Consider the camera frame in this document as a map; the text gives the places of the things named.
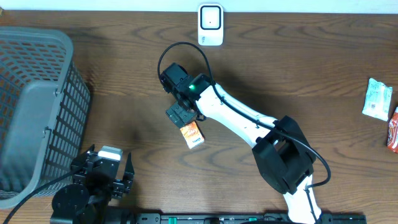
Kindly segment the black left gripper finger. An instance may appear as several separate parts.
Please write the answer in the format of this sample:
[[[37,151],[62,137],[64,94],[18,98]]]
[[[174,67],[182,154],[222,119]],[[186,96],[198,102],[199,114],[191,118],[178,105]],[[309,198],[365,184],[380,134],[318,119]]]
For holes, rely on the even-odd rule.
[[[95,145],[92,144],[86,151],[84,151],[80,155],[76,156],[76,158],[74,158],[74,160],[72,160],[72,163],[70,165],[71,170],[74,170],[77,167],[85,164],[91,157],[94,150],[95,150]]]
[[[134,168],[133,168],[133,164],[132,164],[132,155],[131,153],[129,153],[127,155],[127,160],[126,160],[126,166],[124,169],[124,175],[123,175],[123,181],[125,183],[129,183],[131,184],[133,179],[134,179]]]

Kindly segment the white tissue pack orange print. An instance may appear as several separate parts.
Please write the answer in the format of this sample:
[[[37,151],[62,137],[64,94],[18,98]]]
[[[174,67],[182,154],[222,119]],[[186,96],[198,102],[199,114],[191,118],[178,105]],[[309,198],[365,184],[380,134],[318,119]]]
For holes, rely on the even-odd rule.
[[[182,133],[182,136],[189,149],[193,149],[194,147],[197,147],[205,142],[205,138],[202,135],[196,121],[192,121],[191,123],[180,128],[180,132]]]

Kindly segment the mint green wipes packet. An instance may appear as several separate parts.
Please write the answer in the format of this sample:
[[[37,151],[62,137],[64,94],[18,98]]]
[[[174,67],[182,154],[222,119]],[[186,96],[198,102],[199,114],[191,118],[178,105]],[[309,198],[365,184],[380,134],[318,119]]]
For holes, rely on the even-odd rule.
[[[370,78],[362,114],[387,121],[392,91],[392,87],[386,86],[383,82]]]

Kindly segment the orange chocolate bar wrapper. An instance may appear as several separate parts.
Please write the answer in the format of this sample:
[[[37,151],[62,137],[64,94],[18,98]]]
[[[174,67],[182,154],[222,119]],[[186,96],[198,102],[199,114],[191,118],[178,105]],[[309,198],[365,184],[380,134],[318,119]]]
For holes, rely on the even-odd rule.
[[[395,109],[388,124],[387,148],[397,154],[398,108]]]

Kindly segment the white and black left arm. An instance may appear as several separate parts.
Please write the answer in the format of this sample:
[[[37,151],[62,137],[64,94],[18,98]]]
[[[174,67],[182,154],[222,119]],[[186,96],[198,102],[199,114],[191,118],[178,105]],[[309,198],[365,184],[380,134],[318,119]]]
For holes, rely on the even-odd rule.
[[[132,189],[134,168],[127,155],[122,179],[117,179],[121,149],[94,146],[80,154],[70,165],[72,183],[60,189],[52,199],[50,223],[135,223],[135,215],[124,208],[110,207],[112,199],[121,199]]]

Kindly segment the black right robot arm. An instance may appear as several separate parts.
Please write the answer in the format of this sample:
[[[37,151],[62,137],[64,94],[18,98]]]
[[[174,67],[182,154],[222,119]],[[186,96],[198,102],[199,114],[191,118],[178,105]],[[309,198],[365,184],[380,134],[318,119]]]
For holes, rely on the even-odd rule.
[[[166,68],[159,80],[176,99],[167,115],[179,128],[199,116],[221,123],[252,148],[259,173],[283,195],[292,222],[320,221],[322,211],[312,190],[317,156],[292,118],[276,119],[254,111],[208,75],[192,77],[176,63]]]

